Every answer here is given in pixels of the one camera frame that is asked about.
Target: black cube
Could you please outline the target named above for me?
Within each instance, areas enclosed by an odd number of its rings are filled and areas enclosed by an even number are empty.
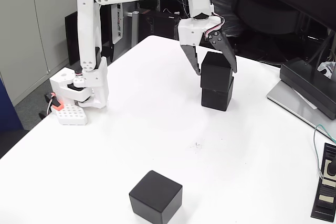
[[[182,205],[182,185],[153,170],[129,195],[134,213],[153,224],[167,224]]]
[[[208,52],[202,62],[201,88],[228,92],[232,68],[223,54]]]
[[[202,89],[202,106],[215,110],[226,111],[232,97],[233,81],[234,77],[232,77],[228,92]]]

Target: wire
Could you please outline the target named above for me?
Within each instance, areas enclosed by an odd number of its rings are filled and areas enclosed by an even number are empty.
[[[53,97],[55,97],[54,94],[51,95],[50,101],[49,101],[49,103],[48,103],[48,107],[47,107],[47,115],[49,115],[49,110],[50,110],[50,107],[51,107],[51,103],[53,102]]]
[[[331,31],[328,35],[328,37],[324,40],[324,42],[320,45],[319,49],[317,49],[317,51],[315,52],[315,54],[310,58],[310,60],[308,60],[307,63],[311,63],[313,61],[313,59],[315,59],[317,57],[317,55],[319,55],[319,53],[321,51],[324,51],[325,48],[327,47],[329,40],[331,39],[332,36],[335,35],[334,31]]]
[[[214,31],[214,30],[218,30],[218,28],[221,28],[221,27],[224,25],[224,23],[225,23],[225,18],[224,18],[224,17],[219,16],[219,15],[218,15],[217,13],[215,13],[215,12],[213,12],[212,14],[213,14],[213,16],[220,17],[220,18],[221,18],[221,22],[220,22],[220,24],[215,25],[214,27],[212,27],[212,28],[210,28],[209,30],[207,30],[207,31],[205,32],[205,38],[208,38],[209,33],[211,33],[211,32]]]
[[[325,49],[327,48],[327,45],[328,45],[328,44],[326,44],[326,46],[325,46],[325,47],[321,50],[321,52],[320,52],[319,58],[318,58],[317,63],[316,63],[316,70],[318,69],[318,67],[319,67],[319,65],[320,65],[320,61],[321,61],[322,54],[323,54],[323,52],[325,51]]]
[[[167,8],[165,10],[167,10],[167,12],[171,13],[170,10],[168,10]],[[163,10],[163,13],[164,13],[165,10]]]
[[[323,130],[326,132],[326,134],[328,135],[328,137],[336,144],[336,140],[328,133],[328,131],[326,130],[326,128],[323,127],[322,124],[318,124],[316,125],[315,129],[314,129],[314,137],[313,137],[313,142],[314,142],[314,149],[315,149],[315,153],[316,153],[316,160],[317,160],[317,171],[318,174],[320,176],[321,179],[323,179],[323,174],[320,168],[320,161],[319,161],[319,154],[317,153],[317,149],[316,149],[316,143],[315,143],[315,134],[316,134],[316,130],[318,129],[318,127],[322,127]]]
[[[189,15],[188,15],[188,13],[187,13],[187,11],[186,11],[186,9],[185,9],[185,5],[184,5],[184,1],[183,0],[182,0],[182,4],[183,4],[183,9],[184,9],[185,15],[187,16],[187,18],[190,18]]]

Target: desk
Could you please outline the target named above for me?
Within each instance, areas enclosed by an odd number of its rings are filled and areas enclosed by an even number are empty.
[[[178,41],[139,43],[109,67],[108,106],[85,109],[86,126],[50,115],[0,159],[0,223],[146,224],[128,193],[150,170],[184,187],[170,224],[321,223],[313,129],[266,98],[279,69],[237,61],[216,111]],[[320,157],[325,141],[317,133]]]

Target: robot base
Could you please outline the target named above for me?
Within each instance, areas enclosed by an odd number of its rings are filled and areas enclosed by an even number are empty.
[[[52,111],[62,125],[86,125],[88,123],[84,110],[75,104],[64,104],[62,110],[57,111],[52,108]]]

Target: stacked black cubes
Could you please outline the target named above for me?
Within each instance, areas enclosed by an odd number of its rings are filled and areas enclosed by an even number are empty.
[[[208,52],[202,62],[202,106],[226,111],[230,103],[234,77],[223,54]]]

